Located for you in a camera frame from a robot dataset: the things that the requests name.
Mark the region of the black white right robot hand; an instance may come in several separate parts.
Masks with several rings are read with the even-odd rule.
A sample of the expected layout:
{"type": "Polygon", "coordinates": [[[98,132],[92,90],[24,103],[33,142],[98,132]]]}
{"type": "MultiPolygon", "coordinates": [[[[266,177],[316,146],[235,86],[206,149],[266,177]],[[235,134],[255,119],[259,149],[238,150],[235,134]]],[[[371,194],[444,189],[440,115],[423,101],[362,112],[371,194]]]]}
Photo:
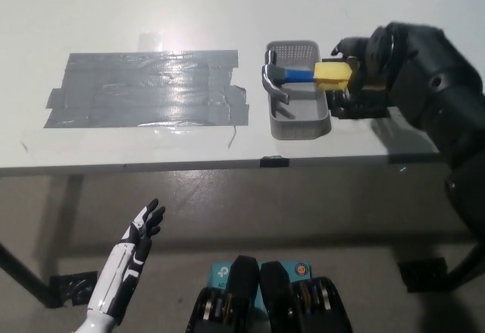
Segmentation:
{"type": "Polygon", "coordinates": [[[388,110],[386,88],[393,41],[389,35],[347,37],[331,52],[341,54],[352,74],[343,90],[341,108],[353,117],[382,118],[388,110]]]}

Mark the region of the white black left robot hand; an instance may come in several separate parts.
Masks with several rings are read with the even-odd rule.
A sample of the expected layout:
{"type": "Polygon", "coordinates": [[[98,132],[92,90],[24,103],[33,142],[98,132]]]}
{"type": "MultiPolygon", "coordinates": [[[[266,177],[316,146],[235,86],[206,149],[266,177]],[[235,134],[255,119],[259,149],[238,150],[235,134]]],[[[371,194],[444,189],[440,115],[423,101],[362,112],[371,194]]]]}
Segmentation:
{"type": "Polygon", "coordinates": [[[96,282],[81,331],[111,332],[119,326],[139,283],[165,212],[153,199],[131,221],[114,245],[96,282]]]}

